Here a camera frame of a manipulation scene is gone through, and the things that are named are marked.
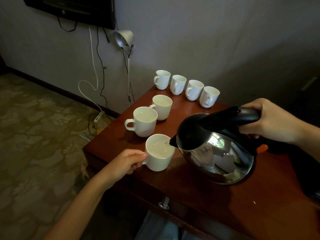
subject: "human hand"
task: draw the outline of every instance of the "human hand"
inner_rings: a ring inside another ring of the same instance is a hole
[[[305,122],[265,98],[258,98],[242,107],[261,111],[258,121],[239,126],[239,132],[254,134],[255,138],[265,138],[286,143],[295,143]]]
[[[102,182],[104,190],[107,190],[126,174],[132,174],[135,169],[142,165],[146,157],[147,154],[140,150],[125,149],[106,165],[96,177]]]

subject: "metal drawer pull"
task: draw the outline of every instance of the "metal drawer pull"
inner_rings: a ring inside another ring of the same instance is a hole
[[[170,198],[166,196],[163,203],[158,202],[158,206],[164,210],[169,210],[169,206],[168,206],[169,200],[170,200]]]

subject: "person's left hand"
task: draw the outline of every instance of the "person's left hand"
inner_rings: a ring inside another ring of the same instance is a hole
[[[131,174],[140,167],[146,159],[147,154],[140,150],[125,149],[108,165],[106,165],[96,176],[102,180],[105,190],[112,187],[115,182],[126,174]]]

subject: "wooden table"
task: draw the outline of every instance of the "wooden table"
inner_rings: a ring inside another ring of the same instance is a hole
[[[198,101],[187,100],[184,92],[176,96],[169,87],[152,87],[83,148],[90,168],[102,169],[126,148],[144,150],[146,138],[126,130],[124,122],[137,107],[149,106],[157,94],[169,96],[173,104],[154,134],[172,137],[187,116],[227,108],[215,103],[205,109]],[[218,185],[195,171],[177,149],[166,170],[153,172],[142,166],[116,187],[203,239],[320,239],[319,204],[302,193],[290,159],[265,152],[257,156],[256,164],[242,184]],[[165,196],[170,197],[168,211],[157,204]]]

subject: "stainless steel kettle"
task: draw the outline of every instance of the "stainless steel kettle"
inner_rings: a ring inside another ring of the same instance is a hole
[[[257,153],[268,149],[265,143],[278,143],[238,131],[238,125],[259,119],[258,111],[237,106],[211,114],[197,113],[182,121],[170,145],[211,181],[236,184],[254,171]]]

